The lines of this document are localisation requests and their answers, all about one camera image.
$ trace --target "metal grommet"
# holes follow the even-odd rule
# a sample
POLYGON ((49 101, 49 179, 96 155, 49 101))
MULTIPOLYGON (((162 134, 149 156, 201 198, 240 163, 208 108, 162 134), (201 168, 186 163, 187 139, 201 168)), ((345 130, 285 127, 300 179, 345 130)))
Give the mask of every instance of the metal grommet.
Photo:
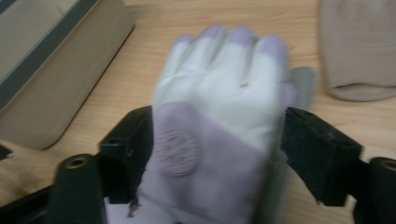
POLYGON ((396 171, 396 161, 381 161, 382 165, 385 166, 385 168, 391 170, 391 171, 396 171))
POLYGON ((66 164, 66 168, 67 169, 77 169, 87 163, 88 163, 88 159, 86 157, 76 157, 66 164))

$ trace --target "glove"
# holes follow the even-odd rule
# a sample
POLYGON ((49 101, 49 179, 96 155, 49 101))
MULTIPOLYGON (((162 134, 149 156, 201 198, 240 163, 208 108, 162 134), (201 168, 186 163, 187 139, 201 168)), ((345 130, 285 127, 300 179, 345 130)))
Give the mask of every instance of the glove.
POLYGON ((154 92, 154 149, 139 198, 166 207, 174 223, 249 223, 293 102, 286 68, 282 40, 246 26, 177 38, 154 92))

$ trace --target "black bracket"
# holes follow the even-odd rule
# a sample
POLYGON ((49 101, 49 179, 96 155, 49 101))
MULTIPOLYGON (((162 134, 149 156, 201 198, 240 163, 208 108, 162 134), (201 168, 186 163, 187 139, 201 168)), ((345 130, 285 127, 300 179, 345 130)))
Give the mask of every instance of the black bracket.
POLYGON ((395 160, 361 161, 359 143, 296 108, 286 112, 281 149, 318 202, 344 206, 350 194, 357 200, 355 223, 396 223, 395 160))

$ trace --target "glove finger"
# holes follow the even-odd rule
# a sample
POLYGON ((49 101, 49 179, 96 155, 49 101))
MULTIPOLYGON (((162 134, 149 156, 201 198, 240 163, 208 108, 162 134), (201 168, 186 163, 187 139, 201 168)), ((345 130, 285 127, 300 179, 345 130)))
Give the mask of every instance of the glove finger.
POLYGON ((184 71, 186 75, 205 72, 218 53, 225 36, 226 29, 220 24, 204 29, 191 43, 189 52, 181 63, 180 71, 184 71))
POLYGON ((285 45, 276 35, 261 38, 255 46, 247 91, 260 94, 268 115, 281 113, 284 100, 281 82, 289 80, 286 61, 285 45))
POLYGON ((253 43, 256 41, 252 30, 245 25, 235 26, 221 47, 212 67, 220 70, 219 74, 227 75, 227 79, 235 78, 240 84, 243 74, 250 65, 253 43))
POLYGON ((166 77, 170 77, 176 72, 176 70, 180 66, 182 58, 185 57, 186 51, 194 39, 195 36, 193 35, 180 35, 174 40, 166 58, 166 63, 163 67, 160 80, 166 77))
POLYGON ((277 35, 261 38, 254 49, 249 85, 264 88, 289 80, 286 66, 287 52, 282 39, 277 35))

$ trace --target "rolled fabric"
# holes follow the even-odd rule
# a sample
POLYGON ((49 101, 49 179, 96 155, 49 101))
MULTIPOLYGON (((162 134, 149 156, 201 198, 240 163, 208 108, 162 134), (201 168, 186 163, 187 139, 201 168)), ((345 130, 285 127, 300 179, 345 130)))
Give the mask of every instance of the rolled fabric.
POLYGON ((320 45, 330 93, 348 101, 396 95, 396 1, 321 0, 320 45))

